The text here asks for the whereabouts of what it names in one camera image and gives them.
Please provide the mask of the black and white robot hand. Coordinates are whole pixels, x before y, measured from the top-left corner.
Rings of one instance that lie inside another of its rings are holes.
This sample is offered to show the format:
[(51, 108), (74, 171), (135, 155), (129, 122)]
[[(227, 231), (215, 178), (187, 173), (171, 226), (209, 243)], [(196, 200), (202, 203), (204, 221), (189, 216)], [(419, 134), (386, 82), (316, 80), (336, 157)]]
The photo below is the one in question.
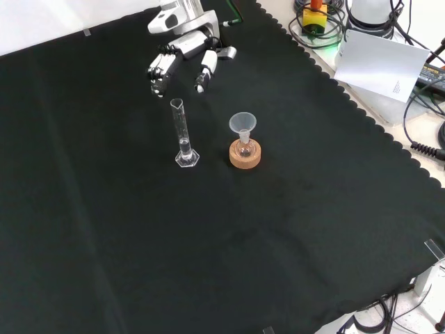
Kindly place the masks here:
[(198, 93), (203, 93), (216, 71), (218, 62), (216, 46), (219, 42), (219, 38), (195, 30), (166, 45), (161, 45), (158, 56), (147, 69), (152, 93), (157, 97), (163, 97), (179, 65), (198, 54), (203, 54), (203, 59), (194, 88)]

